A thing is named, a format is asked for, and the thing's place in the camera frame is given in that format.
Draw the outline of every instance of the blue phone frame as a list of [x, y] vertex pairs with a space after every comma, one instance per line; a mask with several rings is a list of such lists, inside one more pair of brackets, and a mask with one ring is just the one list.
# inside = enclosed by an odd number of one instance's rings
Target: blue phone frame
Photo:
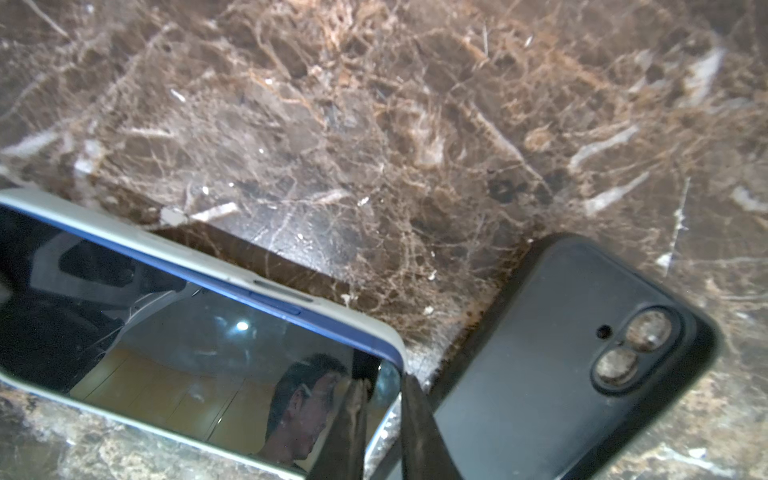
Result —
[[176, 275], [188, 282], [196, 283], [197, 285], [200, 285], [211, 291], [229, 297], [232, 300], [236, 300], [262, 312], [269, 313], [270, 315], [284, 319], [287, 322], [293, 323], [294, 325], [304, 327], [312, 332], [318, 333], [319, 335], [343, 343], [344, 345], [362, 350], [363, 352], [377, 356], [380, 359], [388, 360], [394, 364], [401, 373], [404, 370], [403, 358], [397, 348], [377, 336], [358, 330], [355, 327], [350, 326], [344, 322], [340, 322], [337, 319], [333, 319], [329, 316], [322, 315], [320, 313], [314, 312], [307, 308], [302, 308], [283, 300], [278, 300], [273, 297], [263, 295], [262, 293], [252, 292], [250, 290], [244, 289], [241, 286], [232, 285], [231, 283], [225, 282], [223, 280], [213, 278], [203, 273], [179, 266], [167, 260], [153, 257], [147, 253], [134, 250], [124, 245], [120, 245], [119, 243], [115, 243], [111, 240], [106, 240], [102, 237], [98, 237], [91, 233], [73, 228], [65, 223], [61, 223], [45, 217], [40, 217], [39, 215], [30, 213], [17, 207], [11, 207], [5, 204], [0, 205], [8, 208], [9, 210], [24, 214], [27, 217], [39, 220], [42, 223], [46, 223], [52, 227], [56, 227], [65, 232], [72, 233], [73, 235], [76, 235], [84, 240], [96, 243], [97, 245], [101, 245], [102, 247], [114, 250], [115, 252], [122, 253], [127, 257], [146, 263], [147, 265], [153, 266], [159, 270], [163, 270], [166, 273]]

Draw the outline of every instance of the man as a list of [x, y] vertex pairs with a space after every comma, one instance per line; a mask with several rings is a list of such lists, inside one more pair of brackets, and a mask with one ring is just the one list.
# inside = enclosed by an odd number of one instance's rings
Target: man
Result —
[[275, 386], [259, 457], [302, 470], [296, 460], [312, 452], [333, 408], [333, 390], [346, 373], [339, 360], [324, 353], [288, 367]]

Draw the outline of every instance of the phone screen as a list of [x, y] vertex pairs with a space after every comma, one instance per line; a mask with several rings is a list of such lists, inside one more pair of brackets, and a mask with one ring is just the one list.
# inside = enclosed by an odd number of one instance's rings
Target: phone screen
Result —
[[388, 360], [4, 207], [0, 251], [0, 368], [88, 405], [301, 473], [353, 376], [368, 440], [399, 393]]

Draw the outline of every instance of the marble surface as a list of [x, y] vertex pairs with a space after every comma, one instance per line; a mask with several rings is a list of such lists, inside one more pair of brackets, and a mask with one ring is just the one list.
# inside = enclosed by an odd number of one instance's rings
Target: marble surface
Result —
[[[726, 339], [605, 478], [768, 478], [768, 3], [0, 12], [9, 181], [381, 319], [427, 385], [531, 239], [582, 233]], [[268, 476], [10, 386], [0, 402], [0, 478]]]

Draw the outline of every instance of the black phone case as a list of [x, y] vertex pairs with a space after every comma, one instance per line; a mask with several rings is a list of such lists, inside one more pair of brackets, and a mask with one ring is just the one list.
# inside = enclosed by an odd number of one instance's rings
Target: black phone case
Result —
[[[669, 339], [638, 354], [630, 382], [606, 385], [596, 362], [652, 307], [670, 314]], [[706, 370], [719, 344], [711, 319], [590, 240], [558, 234], [531, 246], [429, 399], [468, 480], [588, 478]], [[395, 448], [374, 478], [398, 459]]]

